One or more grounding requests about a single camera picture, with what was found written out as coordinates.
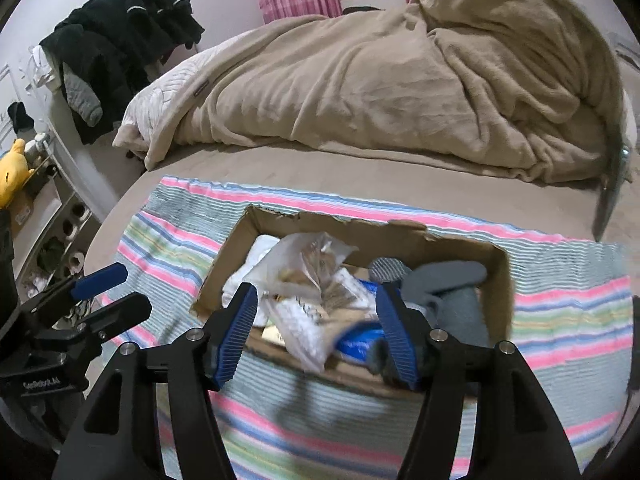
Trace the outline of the blue tissue pack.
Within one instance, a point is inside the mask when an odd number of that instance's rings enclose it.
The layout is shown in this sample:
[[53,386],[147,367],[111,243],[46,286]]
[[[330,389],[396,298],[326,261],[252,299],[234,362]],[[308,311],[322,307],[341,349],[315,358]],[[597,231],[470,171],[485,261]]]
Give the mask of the blue tissue pack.
[[335,313],[346,327],[334,344],[333,354],[350,364],[366,366],[368,354],[384,333],[375,309],[376,285],[349,275],[341,284],[335,300]]

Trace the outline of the grey-blue socks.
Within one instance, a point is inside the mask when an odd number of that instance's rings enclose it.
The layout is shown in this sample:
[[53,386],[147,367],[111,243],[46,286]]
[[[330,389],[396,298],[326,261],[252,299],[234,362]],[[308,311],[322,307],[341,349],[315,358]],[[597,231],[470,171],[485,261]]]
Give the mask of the grey-blue socks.
[[[422,313],[431,328],[439,328],[454,335],[462,344],[490,347],[488,328],[474,287],[465,287],[429,296],[418,304],[404,300],[405,305]],[[383,336],[377,336],[367,351],[366,367],[373,375],[392,377],[387,344]]]

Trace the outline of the white socks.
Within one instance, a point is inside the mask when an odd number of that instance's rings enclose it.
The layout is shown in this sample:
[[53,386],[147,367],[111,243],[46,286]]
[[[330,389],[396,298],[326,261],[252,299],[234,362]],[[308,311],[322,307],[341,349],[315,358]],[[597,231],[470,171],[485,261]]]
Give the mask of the white socks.
[[[228,307],[238,288],[245,282],[247,274],[249,274],[250,271],[262,261],[262,258],[264,258],[265,255],[267,255],[268,252],[277,245],[279,240],[279,237],[268,234],[262,234],[256,238],[252,247],[248,251],[242,266],[233,272],[224,283],[224,286],[222,286],[221,304],[224,308]],[[257,299],[257,311],[254,317],[253,326],[257,328],[265,328],[269,324],[269,318],[264,308],[264,297],[260,293],[259,289],[257,289]]]

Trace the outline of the cotton swabs bag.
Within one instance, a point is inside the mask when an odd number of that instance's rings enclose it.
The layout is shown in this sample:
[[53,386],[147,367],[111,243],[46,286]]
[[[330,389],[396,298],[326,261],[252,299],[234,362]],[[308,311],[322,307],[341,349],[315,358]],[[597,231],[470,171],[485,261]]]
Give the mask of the cotton swabs bag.
[[327,232],[287,235],[244,276],[258,308],[306,372],[321,373],[337,341],[378,318],[375,294],[344,267],[355,252]]

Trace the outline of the grey dotted grip socks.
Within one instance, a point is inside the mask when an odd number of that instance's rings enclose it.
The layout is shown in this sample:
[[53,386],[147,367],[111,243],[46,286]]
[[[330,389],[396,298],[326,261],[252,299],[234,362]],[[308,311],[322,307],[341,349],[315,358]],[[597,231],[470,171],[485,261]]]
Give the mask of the grey dotted grip socks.
[[487,270],[477,261],[449,260],[421,264],[410,269],[397,258],[380,257],[368,266],[370,281],[393,284],[405,302],[422,307],[431,306],[431,296],[442,297],[447,292],[474,290],[484,283]]

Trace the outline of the white shelf unit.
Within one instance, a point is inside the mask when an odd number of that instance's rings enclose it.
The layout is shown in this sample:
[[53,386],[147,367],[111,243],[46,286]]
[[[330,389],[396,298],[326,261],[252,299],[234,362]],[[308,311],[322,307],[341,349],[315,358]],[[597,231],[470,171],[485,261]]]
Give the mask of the white shelf unit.
[[1,153],[17,138],[25,141],[25,156],[34,174],[12,206],[13,273],[21,301],[84,270],[86,253],[100,226],[89,206],[77,193],[62,167],[56,150],[61,146],[52,128],[42,119],[35,129],[17,133],[8,108],[21,102],[10,68],[1,67]]

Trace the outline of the open cardboard box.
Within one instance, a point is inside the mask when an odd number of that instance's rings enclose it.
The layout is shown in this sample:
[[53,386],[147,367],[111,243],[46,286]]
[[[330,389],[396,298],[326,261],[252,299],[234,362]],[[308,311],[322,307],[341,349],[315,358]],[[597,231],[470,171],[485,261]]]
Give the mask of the open cardboard box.
[[326,232],[354,246],[355,252],[346,258],[352,270],[367,269],[371,261],[380,257],[402,261],[411,269],[411,278],[401,290],[415,292],[420,300],[429,292],[451,292],[471,276],[473,266],[484,268],[485,278],[477,287],[487,340],[496,344],[510,337],[513,283],[509,257],[503,249],[466,238],[436,236],[426,226],[412,221],[375,223],[308,211],[284,214],[258,206],[245,209],[222,244],[193,305],[198,318],[206,320],[222,308],[224,283],[239,270],[258,236],[282,238],[307,232]]

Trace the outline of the yellow plush toy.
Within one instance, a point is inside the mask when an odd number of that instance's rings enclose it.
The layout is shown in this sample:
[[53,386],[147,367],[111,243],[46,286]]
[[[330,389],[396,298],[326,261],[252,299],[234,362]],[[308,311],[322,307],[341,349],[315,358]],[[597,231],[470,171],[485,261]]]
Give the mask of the yellow plush toy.
[[25,157],[26,142],[16,139],[10,150],[3,155],[0,162],[0,208],[4,209],[11,203],[14,195],[24,186],[25,182],[34,174]]

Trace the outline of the striped pastel towel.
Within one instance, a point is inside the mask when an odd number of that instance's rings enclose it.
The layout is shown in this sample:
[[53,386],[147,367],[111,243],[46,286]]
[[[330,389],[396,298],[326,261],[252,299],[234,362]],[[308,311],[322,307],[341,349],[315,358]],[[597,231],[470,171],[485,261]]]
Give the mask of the striped pastel towel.
[[[544,234],[406,205],[339,195],[166,176],[137,183],[88,252],[96,270],[119,261],[124,287],[151,317],[130,330],[140,346],[166,344],[195,324],[206,272],[248,206],[373,222],[416,220],[440,236],[493,244],[514,281],[511,337],[535,372],[579,466],[611,441],[627,401],[634,346],[631,281],[615,245]],[[212,397],[224,446],[242,479],[391,479],[420,411],[417,396],[370,396],[251,353]]]

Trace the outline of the grey sock hanging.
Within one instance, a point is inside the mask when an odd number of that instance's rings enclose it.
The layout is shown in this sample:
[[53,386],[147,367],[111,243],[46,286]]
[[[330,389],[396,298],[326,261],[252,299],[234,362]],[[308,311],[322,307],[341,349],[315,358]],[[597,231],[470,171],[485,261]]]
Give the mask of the grey sock hanging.
[[103,117],[103,108],[90,84],[81,79],[68,64],[62,64],[66,102],[89,126],[95,127]]

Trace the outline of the white quilted duvet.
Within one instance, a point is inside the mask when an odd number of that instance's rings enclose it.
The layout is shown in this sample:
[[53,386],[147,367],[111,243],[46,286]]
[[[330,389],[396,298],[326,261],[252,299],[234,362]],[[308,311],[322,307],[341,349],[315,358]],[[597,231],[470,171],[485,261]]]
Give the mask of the white quilted duvet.
[[162,133],[163,122],[176,108],[174,99],[201,73],[205,65],[250,33],[224,40],[198,52],[168,70],[141,90],[128,104],[114,137],[114,148],[126,148],[144,159],[150,169],[165,159],[174,134]]

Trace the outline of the black clothes pile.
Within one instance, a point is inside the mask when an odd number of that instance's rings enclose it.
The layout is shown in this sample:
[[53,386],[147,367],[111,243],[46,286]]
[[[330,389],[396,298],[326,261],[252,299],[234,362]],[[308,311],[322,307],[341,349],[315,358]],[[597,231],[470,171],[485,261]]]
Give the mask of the black clothes pile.
[[150,67],[166,62],[178,47],[192,48],[203,34],[191,0],[89,0],[59,22],[40,47],[62,78],[65,101],[63,63],[101,102],[103,117],[95,127],[72,110],[79,139],[87,145],[114,130],[149,83]]

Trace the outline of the dark tablet leaning upright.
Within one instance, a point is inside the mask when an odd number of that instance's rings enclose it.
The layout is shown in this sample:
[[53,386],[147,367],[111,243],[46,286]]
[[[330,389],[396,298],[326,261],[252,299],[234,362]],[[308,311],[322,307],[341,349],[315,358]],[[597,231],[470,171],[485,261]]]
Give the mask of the dark tablet leaning upright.
[[592,222],[591,233],[596,242],[600,242],[604,237],[608,222],[620,198],[620,190],[626,180],[629,163],[631,159],[631,146],[622,136],[615,141],[608,161],[608,170],[602,176],[600,185],[600,195],[596,208],[596,215]]

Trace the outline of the beige fleece blanket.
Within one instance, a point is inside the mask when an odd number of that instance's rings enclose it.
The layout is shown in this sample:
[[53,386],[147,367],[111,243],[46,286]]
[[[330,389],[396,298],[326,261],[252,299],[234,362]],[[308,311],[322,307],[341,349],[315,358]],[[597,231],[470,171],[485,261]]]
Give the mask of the beige fleece blanket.
[[548,184],[601,177],[624,135],[615,54],[574,0],[282,18],[174,102],[171,148],[282,140]]

